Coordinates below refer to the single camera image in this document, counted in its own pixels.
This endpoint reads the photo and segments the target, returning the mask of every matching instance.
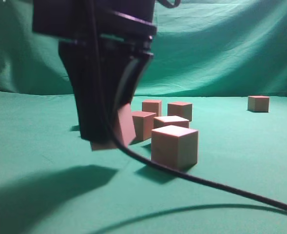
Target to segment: green curtain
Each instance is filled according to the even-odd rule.
[[[56,39],[31,31],[31,0],[0,0],[0,91],[70,94]],[[136,96],[287,96],[287,0],[155,6],[155,55]]]

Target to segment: green tabletop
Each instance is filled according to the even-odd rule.
[[[153,97],[135,97],[132,110]],[[187,173],[287,203],[287,97],[193,103],[199,161]],[[0,92],[0,234],[287,234],[287,214],[152,170],[79,137],[74,97]],[[129,147],[150,157],[151,140]]]

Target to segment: wooden cube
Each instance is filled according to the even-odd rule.
[[[162,116],[161,100],[145,100],[142,102],[142,111],[156,113],[156,116]]]
[[[183,170],[197,163],[198,130],[169,125],[152,130],[151,160]]]
[[[125,146],[128,146],[135,138],[134,122],[129,103],[122,106],[117,111],[117,118],[114,125],[114,132],[117,138]],[[110,140],[103,144],[91,142],[91,148],[92,151],[94,151],[94,150],[116,149],[117,146],[113,143],[113,141]]]
[[[167,115],[168,116],[180,116],[192,121],[192,108],[193,104],[190,102],[175,101],[168,103]]]
[[[175,125],[184,128],[189,128],[190,122],[188,119],[179,116],[154,117],[154,128],[161,128],[168,125]]]
[[[133,113],[135,140],[147,140],[151,138],[153,119],[156,113],[134,111]]]
[[[253,112],[269,112],[269,97],[249,96],[248,110]]]

